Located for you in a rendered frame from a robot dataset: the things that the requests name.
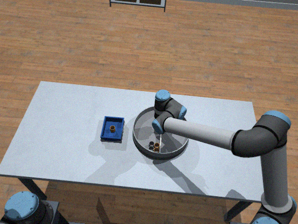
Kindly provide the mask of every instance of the wooden floor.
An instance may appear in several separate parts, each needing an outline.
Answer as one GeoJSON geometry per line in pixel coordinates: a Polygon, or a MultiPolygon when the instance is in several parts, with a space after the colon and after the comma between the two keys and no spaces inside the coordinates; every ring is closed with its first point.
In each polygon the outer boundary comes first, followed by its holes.
{"type": "MultiPolygon", "coordinates": [[[[269,110],[291,119],[288,191],[298,201],[297,37],[298,13],[291,10],[170,0],[164,13],[109,7],[108,0],[0,0],[0,157],[40,81],[244,100],[253,103],[256,119],[269,110]]],[[[220,224],[236,203],[36,183],[60,202],[68,221],[85,224],[102,223],[100,206],[111,223],[220,224]]],[[[0,186],[2,217],[6,201],[27,189],[8,177],[0,177],[0,186]]],[[[259,207],[253,203],[233,220],[250,223],[259,207]]]]}

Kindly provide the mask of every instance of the copper-colored object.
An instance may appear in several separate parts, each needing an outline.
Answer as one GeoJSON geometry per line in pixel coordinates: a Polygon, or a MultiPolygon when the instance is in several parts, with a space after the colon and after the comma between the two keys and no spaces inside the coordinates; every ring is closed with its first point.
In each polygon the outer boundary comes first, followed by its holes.
{"type": "Polygon", "coordinates": [[[111,131],[112,133],[114,133],[114,132],[116,131],[116,129],[115,129],[115,126],[114,126],[114,125],[112,125],[112,126],[110,127],[110,131],[111,131]]]}

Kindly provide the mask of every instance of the tabletop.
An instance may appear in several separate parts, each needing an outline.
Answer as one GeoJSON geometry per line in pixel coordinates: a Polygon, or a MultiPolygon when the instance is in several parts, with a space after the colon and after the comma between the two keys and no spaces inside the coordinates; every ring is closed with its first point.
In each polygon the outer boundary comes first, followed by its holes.
{"type": "MultiPolygon", "coordinates": [[[[260,157],[189,139],[167,161],[141,154],[136,117],[154,106],[153,92],[40,82],[0,164],[0,175],[260,202],[260,157]],[[122,142],[100,141],[105,116],[123,117],[122,142]]],[[[252,102],[175,95],[187,121],[237,131],[256,123],[252,102]]]]}

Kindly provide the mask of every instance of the blue box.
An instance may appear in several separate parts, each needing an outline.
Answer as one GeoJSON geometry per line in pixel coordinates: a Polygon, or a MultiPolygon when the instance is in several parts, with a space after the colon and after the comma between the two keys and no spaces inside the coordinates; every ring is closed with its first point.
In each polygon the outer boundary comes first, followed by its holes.
{"type": "Polygon", "coordinates": [[[105,116],[100,138],[105,141],[121,141],[123,135],[124,118],[105,116]],[[115,132],[110,131],[110,127],[115,126],[115,132]]]}

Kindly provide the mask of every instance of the blue joint cap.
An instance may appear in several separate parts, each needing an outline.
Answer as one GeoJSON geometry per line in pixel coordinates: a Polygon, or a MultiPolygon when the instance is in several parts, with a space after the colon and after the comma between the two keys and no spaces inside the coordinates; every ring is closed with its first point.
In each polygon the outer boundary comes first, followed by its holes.
{"type": "Polygon", "coordinates": [[[31,192],[19,192],[5,204],[5,216],[12,221],[19,221],[31,216],[38,207],[38,197],[31,192]]]}
{"type": "Polygon", "coordinates": [[[186,107],[182,106],[178,119],[182,120],[186,114],[186,107]]]}
{"type": "Polygon", "coordinates": [[[289,126],[291,126],[290,119],[282,112],[279,112],[276,110],[270,110],[270,111],[267,111],[266,113],[264,113],[264,115],[272,115],[272,116],[278,117],[278,118],[284,120],[285,122],[287,122],[289,126]]]}
{"type": "Polygon", "coordinates": [[[158,121],[156,119],[154,121],[152,121],[152,127],[159,135],[164,133],[161,125],[158,123],[158,121]]]}
{"type": "Polygon", "coordinates": [[[294,202],[294,205],[295,205],[295,207],[297,209],[297,203],[296,203],[295,199],[292,196],[290,196],[290,197],[291,197],[292,201],[294,202]]]}
{"type": "Polygon", "coordinates": [[[158,101],[165,101],[171,97],[169,91],[161,89],[155,94],[155,99],[158,101]]]}
{"type": "Polygon", "coordinates": [[[270,217],[260,217],[257,218],[253,224],[278,224],[278,222],[270,217]]]}

